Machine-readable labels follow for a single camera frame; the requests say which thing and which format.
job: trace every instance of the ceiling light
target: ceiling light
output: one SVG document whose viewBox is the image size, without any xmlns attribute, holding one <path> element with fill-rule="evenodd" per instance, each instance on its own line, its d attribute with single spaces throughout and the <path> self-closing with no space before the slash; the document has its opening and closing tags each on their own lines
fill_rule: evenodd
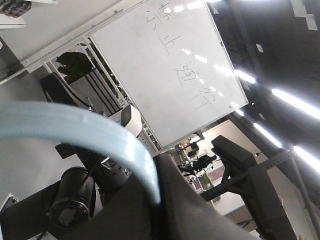
<svg viewBox="0 0 320 240">
<path fill-rule="evenodd" d="M 272 89 L 273 95 L 277 96 L 278 98 L 282 99 L 283 101 L 287 102 L 288 104 L 291 104 L 292 106 L 295 106 L 296 108 L 300 109 L 301 111 L 304 111 L 305 113 L 320 119 L 320 110 L 317 109 L 314 106 L 311 106 L 310 104 L 284 92 L 279 89 Z"/>
<path fill-rule="evenodd" d="M 184 6 L 178 5 L 178 6 L 175 6 L 175 7 L 173 8 L 173 11 L 176 12 L 176 13 L 178 13 L 178 12 L 183 11 L 184 9 L 185 9 Z"/>
<path fill-rule="evenodd" d="M 240 109 L 235 110 L 235 112 L 240 115 L 241 117 L 243 117 L 245 115 L 245 113 L 243 111 L 241 111 Z"/>
<path fill-rule="evenodd" d="M 275 139 L 267 130 L 265 130 L 262 126 L 260 126 L 257 123 L 254 123 L 253 126 L 260 132 L 262 133 L 267 139 L 269 139 L 274 145 L 276 145 L 278 148 L 282 148 L 282 144 Z"/>
<path fill-rule="evenodd" d="M 189 10 L 203 8 L 204 4 L 201 0 L 190 2 L 186 5 Z"/>
<path fill-rule="evenodd" d="M 304 159 L 311 167 L 320 173 L 320 161 L 312 156 L 310 153 L 303 150 L 301 147 L 293 147 L 296 154 L 298 154 L 302 159 Z"/>
<path fill-rule="evenodd" d="M 234 108 L 238 108 L 239 104 L 235 103 L 234 101 L 230 102 L 231 106 L 233 106 Z M 241 111 L 240 109 L 236 109 L 235 112 L 240 115 L 241 117 L 243 117 L 245 115 L 245 113 L 243 111 Z"/>
<path fill-rule="evenodd" d="M 256 83 L 256 79 L 246 73 L 244 73 L 243 71 L 240 71 L 239 69 L 234 70 L 234 73 L 236 76 L 238 76 L 239 78 L 251 83 L 251 84 L 255 84 Z"/>
</svg>

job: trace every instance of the metal frame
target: metal frame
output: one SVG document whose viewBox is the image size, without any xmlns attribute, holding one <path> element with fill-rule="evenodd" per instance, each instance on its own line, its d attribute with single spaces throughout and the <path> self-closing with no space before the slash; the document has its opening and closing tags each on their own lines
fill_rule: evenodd
<svg viewBox="0 0 320 240">
<path fill-rule="evenodd" d="M 107 69 L 104 67 L 104 64 L 101 62 L 101 60 L 99 59 L 99 57 L 97 56 L 96 52 L 94 51 L 94 49 L 92 48 L 92 46 L 90 44 L 93 44 L 93 42 L 91 42 L 89 35 L 88 34 L 83 34 L 81 36 L 79 36 L 78 38 L 74 39 L 73 41 L 70 41 L 68 44 L 65 44 L 63 46 L 61 46 L 57 51 L 52 52 L 47 59 L 43 60 L 41 62 L 41 64 L 44 66 L 44 68 L 48 71 L 48 73 L 57 73 L 61 78 L 63 78 L 64 76 L 58 71 L 58 68 L 55 66 L 54 61 L 56 60 L 57 57 L 59 57 L 60 55 L 62 55 L 65 52 L 68 52 L 70 49 L 74 48 L 75 46 L 80 46 L 80 49 L 83 51 L 83 53 L 86 55 L 86 57 L 89 59 L 89 61 L 91 62 L 92 66 L 94 67 L 95 65 L 93 64 L 91 58 L 89 57 L 85 47 L 82 45 L 85 44 L 87 49 L 90 51 L 90 53 L 92 54 L 92 56 L 94 57 L 94 59 L 96 60 L 96 62 L 98 63 L 98 66 L 101 68 L 101 70 L 103 71 L 103 73 L 106 75 L 107 79 L 110 81 L 111 85 L 113 86 L 113 88 L 115 89 L 115 91 L 117 92 L 119 98 L 116 98 L 116 100 L 118 101 L 119 105 L 124 108 L 126 107 L 128 104 L 133 104 L 130 99 L 127 99 L 118 89 L 118 86 L 116 85 L 116 83 L 113 81 L 113 79 L 111 78 L 109 72 L 107 71 Z M 148 134 L 147 130 L 150 130 L 148 128 L 148 125 L 145 124 L 147 127 L 143 127 L 142 131 L 141 131 L 141 135 L 143 135 L 141 138 L 143 138 L 144 140 L 142 141 L 144 146 L 149 150 L 150 154 L 152 156 L 156 156 L 157 154 L 160 153 L 161 148 L 158 148 L 156 146 L 156 144 L 153 142 L 152 137 L 153 134 Z"/>
<path fill-rule="evenodd" d="M 283 151 L 280 152 L 279 154 L 275 155 L 274 157 L 258 164 L 257 166 L 264 166 L 266 168 L 266 170 L 271 169 L 273 167 L 275 167 L 278 164 L 281 164 L 287 160 L 290 160 L 293 156 L 293 153 L 291 151 Z M 239 194 L 239 195 L 252 195 L 253 193 L 241 189 L 239 187 L 237 187 L 237 184 L 244 181 L 247 176 L 248 176 L 248 171 L 245 171 L 237 176 L 231 177 L 230 179 L 230 170 L 231 170 L 231 164 L 228 163 L 225 167 L 224 173 L 223 173 L 223 177 L 221 180 L 221 183 L 218 184 L 217 186 L 201 193 L 201 197 L 204 198 L 204 200 L 206 201 L 210 201 L 218 196 L 220 196 L 221 194 L 224 194 L 226 192 L 231 192 L 234 194 Z"/>
</svg>

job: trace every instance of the black equipment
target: black equipment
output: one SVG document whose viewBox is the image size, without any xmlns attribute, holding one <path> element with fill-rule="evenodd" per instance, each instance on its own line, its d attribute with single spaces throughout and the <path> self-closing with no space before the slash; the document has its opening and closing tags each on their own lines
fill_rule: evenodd
<svg viewBox="0 0 320 240">
<path fill-rule="evenodd" d="M 296 240 L 294 230 L 268 176 L 268 163 L 258 165 L 251 152 L 221 135 L 211 143 L 214 147 L 212 150 L 220 157 L 225 171 L 221 184 L 203 192 L 201 196 L 209 201 L 226 192 L 239 194 L 258 226 L 257 232 L 263 238 Z"/>
<path fill-rule="evenodd" d="M 94 180 L 88 177 L 82 183 L 87 174 L 83 167 L 70 168 L 60 181 L 4 209 L 0 215 L 3 239 L 28 240 L 49 226 L 48 231 L 59 239 L 87 222 L 96 198 Z"/>
<path fill-rule="evenodd" d="M 212 164 L 214 160 L 217 159 L 217 156 L 208 156 L 208 155 L 203 155 L 201 157 L 194 157 L 191 159 L 189 163 L 185 163 L 184 165 L 178 165 L 179 170 L 181 173 L 186 172 L 188 174 L 185 174 L 184 177 L 186 176 L 191 176 L 191 175 L 196 175 L 203 169 L 206 169 L 209 164 Z"/>
</svg>

